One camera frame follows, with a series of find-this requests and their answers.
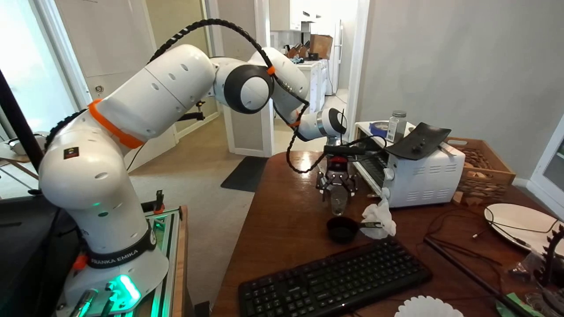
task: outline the wire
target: wire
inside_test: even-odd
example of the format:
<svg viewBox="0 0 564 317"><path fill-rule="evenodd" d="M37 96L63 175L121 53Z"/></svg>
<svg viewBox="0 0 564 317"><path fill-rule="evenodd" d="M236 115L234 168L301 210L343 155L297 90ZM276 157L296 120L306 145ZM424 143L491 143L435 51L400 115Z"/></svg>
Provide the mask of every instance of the wire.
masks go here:
<svg viewBox="0 0 564 317"><path fill-rule="evenodd" d="M380 138L380 136L363 136L363 138L357 138L357 140L354 140L354 141L350 141L350 143L345 143L345 147L350 147L350 145L356 145L356 143L363 143L363 141L366 141L366 140L382 140L382 141L384 141L384 148L382 148L382 150L386 150L386 140Z"/></svg>
<svg viewBox="0 0 564 317"><path fill-rule="evenodd" d="M252 46L253 50L260 55L260 59L264 60L266 67L268 69L273 69L273 64L271 60L268 59L266 51L262 50L262 46L252 39L243 29L239 29L238 25L231 23L231 22L225 22L225 20L201 20L201 22L195 22L195 23L190 23L186 25L185 29L181 29L178 34L174 34L172 37L169 37L156 51L155 55L149 59L149 62L153 62L155 59L158 59L160 55L164 55L169 48L172 48L181 37L188 36L190 32L197 30L197 29L202 29L202 27L211 27L211 25L218 25L218 27L225 27L225 29L231 29L234 30L236 34L239 34L241 37L245 37ZM310 106L308 101L305 101L301 96L297 96L296 92L292 92L275 73L271 73L271 78L276 81L276 85L285 90L289 96L292 96L296 101L299 101L303 104L301 111L297 113L297 118L296 118L296 124L292 127L294 134L287 145L287 150L285 150L285 162L289 164L289 168L294 171L294 173L310 173L312 169L315 169L319 166L319 162L324 159L324 154L308 168L308 169L297 169L296 166L292 166L290 162L290 150L294 147L294 141L296 141L296 136L299 133L299 122L301 122L301 117L303 113L306 111L306 108Z"/></svg>
<svg viewBox="0 0 564 317"><path fill-rule="evenodd" d="M491 273L495 275L495 279L497 279L495 289L497 289L498 295L502 295L502 265L500 265L498 261L490 259L490 258L486 258L486 256L483 256L483 254L477 254L477 252L474 252L474 250L470 250L470 249L465 249L465 247L461 247L461 245L456 245L456 243L451 243L451 242L446 242L446 240L437 238L437 235L438 235L438 233L442 231L442 228L444 228L446 219L454 217L454 215L456 215L456 217L472 217L472 219L475 219L474 214L467 214L467 212L463 212L463 210L440 214L438 217L435 217L435 219L428 224L426 233L424 233L424 238L430 240L430 242L433 242L437 247L440 247L440 249L444 249L444 250L456 252L456 254L461 254L461 256L465 256L465 258L475 259L475 261L479 261L481 265L484 265L486 268L490 268L490 272L491 272Z"/></svg>
<svg viewBox="0 0 564 317"><path fill-rule="evenodd" d="M54 224L56 224L56 221L58 221L58 217L60 217L60 208L56 208L54 210L54 215L52 215L52 219L51 219L51 226L49 226L49 229L47 229L47 235L45 235L45 238L42 240L42 249L44 249L44 254L42 254L42 268L45 268L45 265L47 265L47 258L49 258L49 240L52 238L52 231L54 231ZM42 309L42 300L44 300L44 284L45 284L45 275L40 275L40 279L38 279L38 295L37 295L37 300L35 300L35 309L33 309L33 316L37 314L37 309Z"/></svg>
<svg viewBox="0 0 564 317"><path fill-rule="evenodd" d="M134 154L134 157L132 157L130 162L127 164L127 169L125 169L125 171L128 171L128 169L134 166L134 162L135 162L135 159L137 159L137 155L141 154L141 150L142 150L144 145L146 145L146 143L142 143L142 145L139 147L139 150Z"/></svg>
<svg viewBox="0 0 564 317"><path fill-rule="evenodd" d="M67 127L74 118L77 118L81 113L84 113L84 110L79 110L75 113L72 113L70 117L60 120L47 134L45 138L45 145L44 145L44 150L49 148L49 145L54 141L54 136L63 129Z"/></svg>
<svg viewBox="0 0 564 317"><path fill-rule="evenodd" d="M511 236L507 231L504 231L502 228L507 228L507 229L514 229L514 231L525 231L525 233L539 233L539 235L548 235L553 231L553 228L558 224L558 219L555 219L551 222L551 226L546 229L546 231L537 231L537 229L528 229L528 228L516 228L516 226L509 226L509 224L502 224L502 222L495 222L493 221L493 212L490 208L486 208L486 212L490 214L491 221L486 221L490 226L495 226L498 231L502 231L504 235Z"/></svg>

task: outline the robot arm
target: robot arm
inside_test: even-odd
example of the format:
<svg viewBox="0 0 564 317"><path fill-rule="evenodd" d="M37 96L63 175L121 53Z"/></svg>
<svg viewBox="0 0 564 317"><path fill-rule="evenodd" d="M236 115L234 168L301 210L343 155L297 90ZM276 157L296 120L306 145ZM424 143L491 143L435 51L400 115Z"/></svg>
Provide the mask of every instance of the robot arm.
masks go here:
<svg viewBox="0 0 564 317"><path fill-rule="evenodd" d="M156 138L208 92L234 111L255 113L273 99L276 113L301 140L338 136L334 111L303 115L306 80L282 53L266 50L276 78L252 57L209 60L193 46L178 46L148 64L104 101L88 106L49 143L38 168L45 199L77 224L88 266L68 275L63 303L74 307L90 289L105 289L127 275L137 289L118 310L132 310L167 272L167 259L151 247L141 201L127 177L123 155Z"/></svg>

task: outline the white wall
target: white wall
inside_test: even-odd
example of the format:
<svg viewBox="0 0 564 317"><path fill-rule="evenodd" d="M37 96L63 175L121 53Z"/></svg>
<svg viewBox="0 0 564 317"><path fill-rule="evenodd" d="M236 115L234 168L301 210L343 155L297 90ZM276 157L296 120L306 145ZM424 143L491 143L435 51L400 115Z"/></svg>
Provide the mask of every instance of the white wall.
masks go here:
<svg viewBox="0 0 564 317"><path fill-rule="evenodd" d="M153 55L144 0L56 0L91 97L100 99L132 78Z"/></svg>
<svg viewBox="0 0 564 317"><path fill-rule="evenodd" d="M564 113L564 2L373 0L357 120L451 127L528 178Z"/></svg>

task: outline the white plate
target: white plate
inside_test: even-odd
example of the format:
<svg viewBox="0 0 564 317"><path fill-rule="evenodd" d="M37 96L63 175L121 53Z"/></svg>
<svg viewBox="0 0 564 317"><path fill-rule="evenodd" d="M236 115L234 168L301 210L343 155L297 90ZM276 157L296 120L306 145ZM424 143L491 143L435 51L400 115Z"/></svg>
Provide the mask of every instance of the white plate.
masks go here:
<svg viewBox="0 0 564 317"><path fill-rule="evenodd" d="M557 219L546 214L518 205L490 205L483 217L507 242L537 256L544 252L542 247L548 247L546 236L562 224L555 224ZM564 256L564 243L558 243L557 254Z"/></svg>
<svg viewBox="0 0 564 317"><path fill-rule="evenodd" d="M463 317L460 310L454 310L451 305L430 298L430 296L416 296L409 298L398 307L394 317Z"/></svg>

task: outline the black device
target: black device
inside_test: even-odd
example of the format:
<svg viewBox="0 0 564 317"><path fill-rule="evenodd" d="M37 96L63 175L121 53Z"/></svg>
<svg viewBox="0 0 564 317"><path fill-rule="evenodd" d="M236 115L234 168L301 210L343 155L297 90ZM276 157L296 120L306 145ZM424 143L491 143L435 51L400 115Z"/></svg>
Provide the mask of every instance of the black device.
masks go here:
<svg viewBox="0 0 564 317"><path fill-rule="evenodd" d="M243 282L239 314L336 316L431 279L430 270L394 238Z"/></svg>
<svg viewBox="0 0 564 317"><path fill-rule="evenodd" d="M79 252L75 224L44 198L0 199L0 316L49 316Z"/></svg>
<svg viewBox="0 0 564 317"><path fill-rule="evenodd" d="M31 133L28 122L24 120L23 111L21 111L12 90L8 88L7 80L3 78L1 71L0 71L0 110L3 111L8 124L12 125L14 133L15 133L17 140L21 141L21 147L26 152L35 171L38 171L38 164L42 161L42 150L38 148L35 134Z"/></svg>

